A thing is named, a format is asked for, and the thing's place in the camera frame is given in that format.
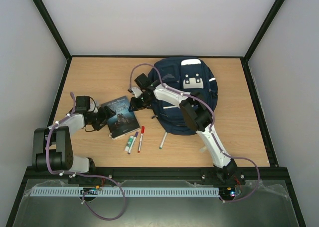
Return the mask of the green cap marker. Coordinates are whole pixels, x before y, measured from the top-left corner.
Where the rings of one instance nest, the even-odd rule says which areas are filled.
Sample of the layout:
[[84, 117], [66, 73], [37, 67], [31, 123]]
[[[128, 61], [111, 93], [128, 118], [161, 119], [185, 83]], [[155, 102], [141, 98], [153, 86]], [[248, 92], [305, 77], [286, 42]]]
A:
[[159, 149], [160, 149], [160, 150], [161, 150], [161, 149], [163, 148], [163, 146], [164, 146], [164, 143], [165, 143], [167, 134], [168, 134], [168, 133], [165, 132], [164, 135], [163, 135], [163, 138], [162, 138], [161, 143], [160, 143], [160, 146], [159, 146]]

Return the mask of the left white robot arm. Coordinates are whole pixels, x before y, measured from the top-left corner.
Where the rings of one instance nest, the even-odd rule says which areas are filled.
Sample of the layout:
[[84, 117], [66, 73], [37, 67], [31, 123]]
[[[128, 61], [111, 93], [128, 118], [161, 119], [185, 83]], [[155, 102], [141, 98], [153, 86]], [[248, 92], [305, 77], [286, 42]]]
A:
[[59, 121], [44, 128], [38, 128], [33, 135], [32, 166], [37, 172], [48, 171], [54, 175], [95, 171], [92, 158], [79, 157], [73, 153], [71, 136], [90, 125], [99, 131], [116, 113], [108, 106], [99, 105], [90, 96], [74, 96], [72, 109]]

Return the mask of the dark blue Wuthering Heights book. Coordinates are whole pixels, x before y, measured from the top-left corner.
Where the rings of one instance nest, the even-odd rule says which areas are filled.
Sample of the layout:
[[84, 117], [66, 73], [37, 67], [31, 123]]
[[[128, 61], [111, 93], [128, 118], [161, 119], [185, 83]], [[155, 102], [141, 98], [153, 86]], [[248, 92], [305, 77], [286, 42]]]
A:
[[103, 103], [101, 106], [107, 106], [116, 113], [115, 116], [107, 121], [112, 140], [116, 140], [140, 128], [134, 112], [129, 111], [130, 102], [127, 96]]

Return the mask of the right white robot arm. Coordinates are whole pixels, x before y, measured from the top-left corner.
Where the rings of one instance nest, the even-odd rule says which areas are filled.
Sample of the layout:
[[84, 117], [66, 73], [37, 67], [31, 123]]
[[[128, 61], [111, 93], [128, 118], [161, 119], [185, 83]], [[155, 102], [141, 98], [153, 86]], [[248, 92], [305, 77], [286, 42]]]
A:
[[179, 108], [186, 126], [200, 136], [210, 152], [218, 179], [223, 183], [230, 182], [235, 177], [237, 165], [216, 133], [214, 112], [205, 103], [203, 96], [199, 92], [190, 93], [172, 88], [161, 80], [151, 82], [145, 74], [139, 75], [135, 82], [138, 86], [129, 86], [128, 89], [133, 94], [130, 110], [145, 109], [154, 100], [165, 101]]

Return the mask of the navy blue backpack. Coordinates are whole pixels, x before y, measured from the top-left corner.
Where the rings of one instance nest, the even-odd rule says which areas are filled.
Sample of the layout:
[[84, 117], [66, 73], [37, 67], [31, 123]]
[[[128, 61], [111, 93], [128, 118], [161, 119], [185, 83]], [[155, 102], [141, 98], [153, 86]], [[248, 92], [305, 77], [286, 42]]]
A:
[[[210, 108], [215, 110], [218, 101], [217, 80], [204, 61], [196, 57], [169, 57], [156, 62], [154, 66], [159, 72], [152, 69], [148, 73], [152, 82], [160, 76], [162, 82], [172, 88], [190, 93], [199, 92]], [[156, 100], [152, 103], [152, 110], [166, 132], [183, 136], [195, 134], [186, 126], [178, 107]]]

